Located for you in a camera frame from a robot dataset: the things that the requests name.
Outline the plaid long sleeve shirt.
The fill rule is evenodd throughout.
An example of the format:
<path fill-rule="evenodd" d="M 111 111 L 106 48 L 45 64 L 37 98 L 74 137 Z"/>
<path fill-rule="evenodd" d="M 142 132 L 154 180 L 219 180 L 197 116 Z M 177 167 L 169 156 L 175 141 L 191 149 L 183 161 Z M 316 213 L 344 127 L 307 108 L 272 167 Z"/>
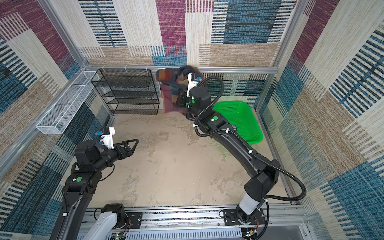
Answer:
<path fill-rule="evenodd" d="M 187 91 L 189 73 L 200 74 L 204 79 L 198 68 L 189 65 L 157 70 L 156 79 L 160 84 L 164 99 L 164 113 L 179 112 L 184 116 L 187 114 L 186 108 L 177 107 L 177 98 L 180 92 Z"/>

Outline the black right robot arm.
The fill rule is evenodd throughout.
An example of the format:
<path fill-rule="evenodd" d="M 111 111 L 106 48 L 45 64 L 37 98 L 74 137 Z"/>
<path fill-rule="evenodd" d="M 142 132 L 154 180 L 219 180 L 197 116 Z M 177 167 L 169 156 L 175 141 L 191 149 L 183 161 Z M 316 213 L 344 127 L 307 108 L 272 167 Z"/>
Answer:
<path fill-rule="evenodd" d="M 254 150 L 230 122 L 214 110 L 206 88 L 194 87 L 190 92 L 180 90 L 177 105 L 187 109 L 187 118 L 194 122 L 193 127 L 199 137 L 210 137 L 224 146 L 250 176 L 244 185 L 245 196 L 237 205 L 239 222 L 250 223 L 255 211 L 261 208 L 265 197 L 278 182 L 281 165 Z"/>

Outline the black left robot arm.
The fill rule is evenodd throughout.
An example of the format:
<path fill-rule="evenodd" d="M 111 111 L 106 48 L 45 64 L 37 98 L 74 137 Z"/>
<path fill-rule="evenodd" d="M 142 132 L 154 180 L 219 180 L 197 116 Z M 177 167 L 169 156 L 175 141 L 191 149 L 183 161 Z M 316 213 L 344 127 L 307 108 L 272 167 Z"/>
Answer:
<path fill-rule="evenodd" d="M 77 162 L 62 190 L 63 204 L 50 236 L 51 240 L 75 240 L 89 203 L 102 179 L 102 171 L 116 161 L 133 155 L 139 139 L 123 141 L 113 149 L 88 140 L 78 144 L 75 150 Z"/>

